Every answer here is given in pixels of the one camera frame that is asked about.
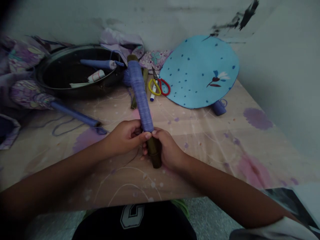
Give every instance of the white wall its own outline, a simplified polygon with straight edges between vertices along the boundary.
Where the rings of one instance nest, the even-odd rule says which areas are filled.
[[[320,1],[286,0],[238,51],[239,81],[301,153],[320,156]]]
[[[20,39],[39,35],[74,44],[96,43],[101,29],[139,34],[147,49],[174,49],[195,34],[210,34],[213,25],[229,23],[253,0],[19,0],[5,32]],[[221,37],[250,37],[279,4],[260,0],[248,25],[224,30]]]

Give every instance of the polka dot fabric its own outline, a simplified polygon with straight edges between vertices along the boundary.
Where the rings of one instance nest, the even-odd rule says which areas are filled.
[[[167,96],[185,108],[209,106],[232,88],[239,73],[239,60],[222,40],[197,35],[184,40],[169,56],[160,77],[171,86]]]

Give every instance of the marker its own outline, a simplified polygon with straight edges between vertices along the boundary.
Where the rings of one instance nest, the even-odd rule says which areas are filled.
[[[157,87],[156,87],[155,84],[153,84],[152,91],[153,91],[153,92],[156,92],[156,91],[157,91]],[[153,93],[151,93],[150,101],[153,102],[153,101],[154,101],[154,98],[155,98],[155,95],[154,95]]]

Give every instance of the metal bowl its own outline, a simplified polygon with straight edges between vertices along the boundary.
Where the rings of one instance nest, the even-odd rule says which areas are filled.
[[[51,94],[62,98],[97,98],[111,92],[121,82],[124,68],[103,69],[106,76],[86,86],[71,88],[70,83],[87,82],[98,69],[80,63],[80,59],[117,60],[120,55],[100,45],[78,45],[64,48],[44,58],[36,68],[36,80]]]

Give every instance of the table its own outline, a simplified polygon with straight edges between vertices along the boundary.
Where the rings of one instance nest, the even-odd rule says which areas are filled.
[[[164,96],[156,97],[149,106],[154,125],[169,131],[184,152],[254,187],[287,187],[319,181],[320,163],[301,156],[291,146],[238,80],[224,99],[228,102],[227,113],[219,117],[210,107],[186,109]],[[67,104],[99,119],[109,131],[123,120],[138,117],[138,111],[130,109],[128,90],[122,86],[104,98],[73,100]],[[54,126],[69,120],[69,116],[44,128],[31,128],[60,116],[62,113],[57,111],[36,111],[11,149],[0,152],[1,190],[104,137],[88,126],[52,136]],[[62,125],[56,133],[79,124],[74,120]],[[55,210],[85,210],[201,195],[165,167],[153,169],[150,161],[141,161],[141,154],[141,148],[137,148],[106,159],[79,181]]]

